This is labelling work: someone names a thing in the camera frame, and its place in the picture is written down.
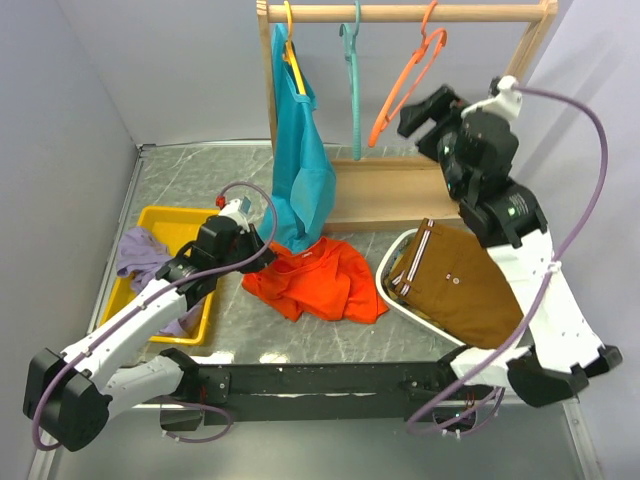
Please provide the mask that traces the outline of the orange plastic hanger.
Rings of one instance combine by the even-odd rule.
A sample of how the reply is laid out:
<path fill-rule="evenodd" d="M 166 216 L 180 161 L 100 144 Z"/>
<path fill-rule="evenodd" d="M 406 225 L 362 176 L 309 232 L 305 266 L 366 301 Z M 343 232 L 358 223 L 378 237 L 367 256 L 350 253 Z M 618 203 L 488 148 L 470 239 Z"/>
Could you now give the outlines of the orange plastic hanger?
<path fill-rule="evenodd" d="M 421 42 L 414 50 L 405 67 L 400 72 L 394 85 L 392 86 L 386 100 L 384 101 L 376 120 L 371 128 L 367 146 L 375 147 L 381 133 L 391 124 L 394 118 L 400 113 L 417 86 L 421 83 L 426 73 L 429 71 L 435 60 L 447 44 L 448 32 L 444 27 L 435 28 L 429 31 L 427 26 L 431 20 L 438 1 L 431 1 L 426 7 L 421 21 Z M 410 87 L 405 84 L 410 80 L 412 71 L 419 65 L 424 64 L 421 72 L 415 77 Z"/>

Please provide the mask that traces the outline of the orange t shirt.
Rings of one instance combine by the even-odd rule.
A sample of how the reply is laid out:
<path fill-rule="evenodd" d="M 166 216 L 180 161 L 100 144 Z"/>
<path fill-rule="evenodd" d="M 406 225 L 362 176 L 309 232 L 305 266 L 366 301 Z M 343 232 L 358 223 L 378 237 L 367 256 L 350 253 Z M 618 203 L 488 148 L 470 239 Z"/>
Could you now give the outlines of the orange t shirt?
<path fill-rule="evenodd" d="M 272 250 L 275 261 L 246 274 L 242 287 L 285 318 L 296 322 L 309 313 L 370 325 L 388 312 L 367 260 L 349 243 L 322 237 L 300 253 L 277 243 Z"/>

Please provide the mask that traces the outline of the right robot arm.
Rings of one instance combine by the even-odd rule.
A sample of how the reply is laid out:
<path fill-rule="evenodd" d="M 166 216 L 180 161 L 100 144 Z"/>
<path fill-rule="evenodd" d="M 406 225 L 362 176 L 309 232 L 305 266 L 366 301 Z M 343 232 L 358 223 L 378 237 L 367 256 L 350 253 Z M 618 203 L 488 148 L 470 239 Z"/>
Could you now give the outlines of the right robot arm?
<path fill-rule="evenodd" d="M 601 172 L 585 212 L 555 247 L 534 193 L 510 176 L 519 146 L 511 130 L 527 88 L 503 78 L 488 99 L 470 104 L 447 85 L 400 110 L 398 133 L 409 137 L 426 121 L 435 125 L 416 143 L 436 161 L 459 215 L 504 275 L 524 318 L 495 349 L 469 346 L 447 356 L 437 378 L 438 400 L 457 399 L 474 384 L 506 388 L 532 407 L 577 396 L 592 377 L 622 362 L 618 347 L 591 329 L 561 271 L 561 257 L 599 199 L 608 161 L 602 123 L 586 105 L 567 98 L 593 122 Z"/>

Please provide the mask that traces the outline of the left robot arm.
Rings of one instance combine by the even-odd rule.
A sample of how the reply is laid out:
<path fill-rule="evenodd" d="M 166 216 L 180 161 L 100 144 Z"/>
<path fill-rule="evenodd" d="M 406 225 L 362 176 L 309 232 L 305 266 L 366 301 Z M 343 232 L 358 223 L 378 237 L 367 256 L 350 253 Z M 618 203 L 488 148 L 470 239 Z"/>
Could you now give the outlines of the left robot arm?
<path fill-rule="evenodd" d="M 78 451 L 120 413 L 155 398 L 207 410 L 207 382 L 189 355 L 168 348 L 137 367 L 123 363 L 213 293 L 221 277 L 257 273 L 272 263 L 273 240 L 260 238 L 245 215 L 219 212 L 101 327 L 61 352 L 45 348 L 36 354 L 23 401 L 34 446 Z"/>

